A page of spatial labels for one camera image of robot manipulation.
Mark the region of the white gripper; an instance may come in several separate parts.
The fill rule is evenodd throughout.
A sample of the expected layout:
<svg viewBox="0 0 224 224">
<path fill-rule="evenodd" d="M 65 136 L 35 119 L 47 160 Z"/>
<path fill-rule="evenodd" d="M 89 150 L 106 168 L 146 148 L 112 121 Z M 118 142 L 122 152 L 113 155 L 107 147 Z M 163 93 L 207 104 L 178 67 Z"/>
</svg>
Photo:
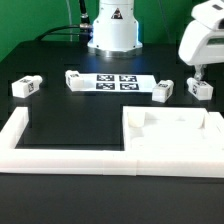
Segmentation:
<svg viewBox="0 0 224 224">
<path fill-rule="evenodd" d="M 206 64 L 224 62 L 224 30 L 192 21 L 185 29 L 178 54 L 187 65 L 196 65 L 194 78 L 201 81 Z"/>
</svg>

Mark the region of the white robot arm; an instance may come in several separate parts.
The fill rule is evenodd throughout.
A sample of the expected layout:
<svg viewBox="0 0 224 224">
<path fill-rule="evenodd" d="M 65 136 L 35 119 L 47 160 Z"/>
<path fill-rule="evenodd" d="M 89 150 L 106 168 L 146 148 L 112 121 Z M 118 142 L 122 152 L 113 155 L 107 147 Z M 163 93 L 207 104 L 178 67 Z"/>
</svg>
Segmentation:
<svg viewBox="0 0 224 224">
<path fill-rule="evenodd" d="M 93 22 L 88 50 L 104 57 L 128 57 L 142 52 L 139 23 L 133 14 L 134 0 L 100 0 L 99 14 Z M 196 5 L 194 18 L 183 34 L 178 55 L 195 67 L 201 80 L 203 67 L 224 62 L 224 0 L 207 0 Z"/>
</svg>

